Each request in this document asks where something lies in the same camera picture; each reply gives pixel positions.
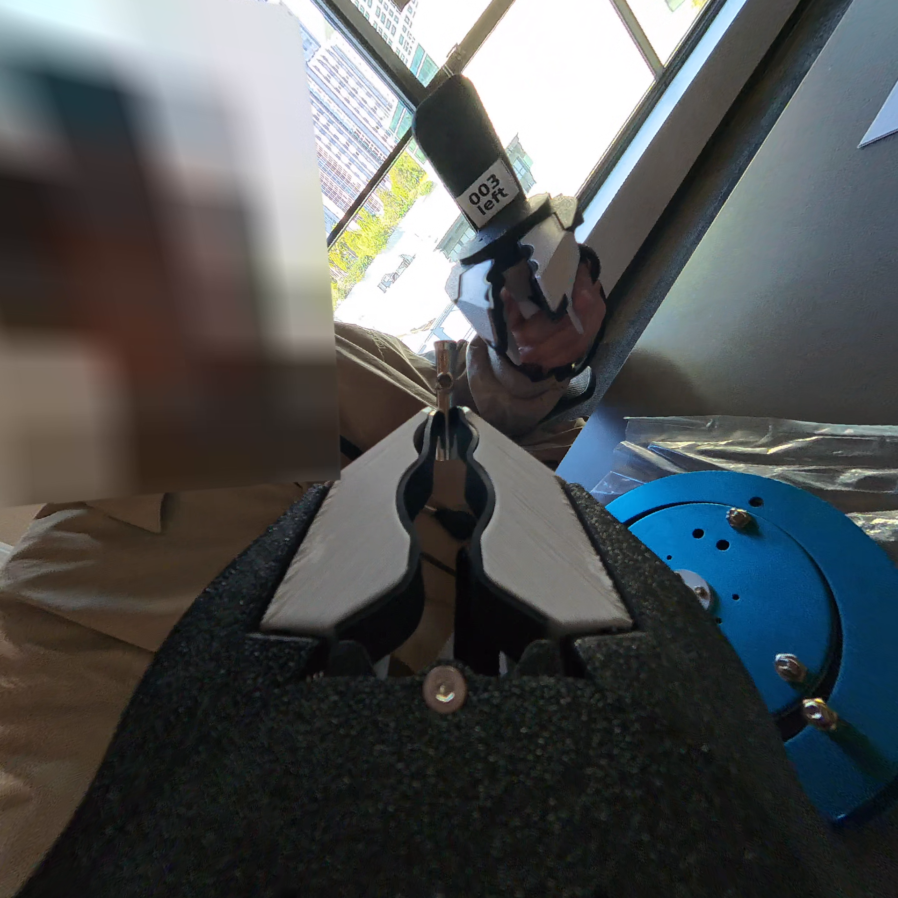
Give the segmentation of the silver cross wrench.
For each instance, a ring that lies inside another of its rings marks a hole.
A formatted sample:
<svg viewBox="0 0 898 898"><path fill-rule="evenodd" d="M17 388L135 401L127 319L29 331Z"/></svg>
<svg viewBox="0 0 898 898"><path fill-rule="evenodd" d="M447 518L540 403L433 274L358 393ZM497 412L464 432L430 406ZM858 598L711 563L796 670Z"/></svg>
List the silver cross wrench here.
<svg viewBox="0 0 898 898"><path fill-rule="evenodd" d="M438 462L449 462L457 457L455 448L457 414L454 410L457 354L458 344L455 341L438 340L434 343L436 407L442 415L443 424L435 449L435 459Z"/></svg>

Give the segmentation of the large clear plastic bag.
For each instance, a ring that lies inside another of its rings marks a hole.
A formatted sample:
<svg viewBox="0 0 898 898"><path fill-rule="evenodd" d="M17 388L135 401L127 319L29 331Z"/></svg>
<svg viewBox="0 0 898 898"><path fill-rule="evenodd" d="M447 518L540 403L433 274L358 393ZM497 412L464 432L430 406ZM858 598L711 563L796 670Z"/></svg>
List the large clear plastic bag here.
<svg viewBox="0 0 898 898"><path fill-rule="evenodd" d="M830 502L896 558L896 425L725 415L631 418L612 461L612 470L591 491L602 505L670 475L759 475Z"/></svg>

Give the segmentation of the blue metal turntable disc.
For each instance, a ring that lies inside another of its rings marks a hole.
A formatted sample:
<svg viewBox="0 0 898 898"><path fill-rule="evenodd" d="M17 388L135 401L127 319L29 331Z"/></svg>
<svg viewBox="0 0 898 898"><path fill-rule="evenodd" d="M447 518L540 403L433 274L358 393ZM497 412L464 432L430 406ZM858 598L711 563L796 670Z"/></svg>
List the blue metal turntable disc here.
<svg viewBox="0 0 898 898"><path fill-rule="evenodd" d="M775 479L669 476L608 511L700 598L804 791L847 824L896 800L896 568L829 503Z"/></svg>

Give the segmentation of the white paper sheet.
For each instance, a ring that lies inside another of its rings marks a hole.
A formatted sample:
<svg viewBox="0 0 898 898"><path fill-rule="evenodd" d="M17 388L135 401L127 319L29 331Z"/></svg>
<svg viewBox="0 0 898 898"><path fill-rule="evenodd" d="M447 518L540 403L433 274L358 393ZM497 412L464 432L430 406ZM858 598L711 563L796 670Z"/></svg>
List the white paper sheet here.
<svg viewBox="0 0 898 898"><path fill-rule="evenodd" d="M894 84L876 117L858 144L858 149L895 134L898 129L898 84Z"/></svg>

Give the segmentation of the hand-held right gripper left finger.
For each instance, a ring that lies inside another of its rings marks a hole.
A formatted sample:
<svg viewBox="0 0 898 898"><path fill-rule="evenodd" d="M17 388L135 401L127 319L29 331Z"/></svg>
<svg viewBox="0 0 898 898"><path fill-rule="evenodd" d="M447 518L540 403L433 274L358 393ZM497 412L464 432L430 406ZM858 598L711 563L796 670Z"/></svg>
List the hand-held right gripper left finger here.
<svg viewBox="0 0 898 898"><path fill-rule="evenodd" d="M304 637L409 637L424 607L413 522L434 485L422 411L344 469L262 619Z"/></svg>

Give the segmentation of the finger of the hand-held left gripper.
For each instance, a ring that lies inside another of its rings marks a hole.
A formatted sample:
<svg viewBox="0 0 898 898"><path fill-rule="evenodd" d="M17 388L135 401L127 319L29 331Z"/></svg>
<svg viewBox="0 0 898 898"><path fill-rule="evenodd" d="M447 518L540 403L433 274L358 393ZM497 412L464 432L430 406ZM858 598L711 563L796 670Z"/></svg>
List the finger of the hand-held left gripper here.
<svg viewBox="0 0 898 898"><path fill-rule="evenodd" d="M515 298L523 319L530 320L538 311L544 311L551 320L567 314L575 330L583 333L572 305L579 265L576 239L521 239L519 246L530 252L527 263L531 269L529 295Z"/></svg>
<svg viewBox="0 0 898 898"><path fill-rule="evenodd" d="M447 294L471 327L497 354L520 365L520 353L509 335L499 281L501 273L491 259L477 264L458 262L447 279Z"/></svg>

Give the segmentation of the black window frame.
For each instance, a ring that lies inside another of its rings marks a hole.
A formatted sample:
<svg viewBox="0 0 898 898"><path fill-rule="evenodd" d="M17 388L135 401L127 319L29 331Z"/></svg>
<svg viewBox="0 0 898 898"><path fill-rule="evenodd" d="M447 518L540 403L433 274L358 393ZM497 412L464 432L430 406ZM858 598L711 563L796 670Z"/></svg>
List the black window frame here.
<svg viewBox="0 0 898 898"><path fill-rule="evenodd" d="M599 177L721 2L279 2L298 18L336 321L423 353L472 335L443 285L474 235L412 117L473 83L522 195Z"/></svg>

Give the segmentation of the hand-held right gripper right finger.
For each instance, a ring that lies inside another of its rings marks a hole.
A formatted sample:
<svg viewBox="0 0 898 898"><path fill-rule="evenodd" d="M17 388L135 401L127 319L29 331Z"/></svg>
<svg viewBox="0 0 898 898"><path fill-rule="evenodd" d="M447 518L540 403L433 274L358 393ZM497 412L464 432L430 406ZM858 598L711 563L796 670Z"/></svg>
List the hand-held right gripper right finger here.
<svg viewBox="0 0 898 898"><path fill-rule="evenodd" d="M500 609L544 633L626 631L633 620L558 478L467 409L456 409L476 518L471 561Z"/></svg>

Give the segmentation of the person's left hand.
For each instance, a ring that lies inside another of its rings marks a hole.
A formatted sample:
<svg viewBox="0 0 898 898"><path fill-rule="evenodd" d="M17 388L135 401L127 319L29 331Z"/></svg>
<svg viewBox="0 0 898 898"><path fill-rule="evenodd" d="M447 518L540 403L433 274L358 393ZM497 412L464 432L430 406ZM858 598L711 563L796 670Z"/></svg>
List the person's left hand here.
<svg viewBox="0 0 898 898"><path fill-rule="evenodd" d="M501 297L508 329L517 344L521 364L536 365L545 372L582 358L599 333L606 314L601 282L593 281L587 265L579 266L572 295L572 307L582 325L582 332L577 330L569 316L552 321L544 312L538 311L530 319L523 318L506 287L502 289Z"/></svg>

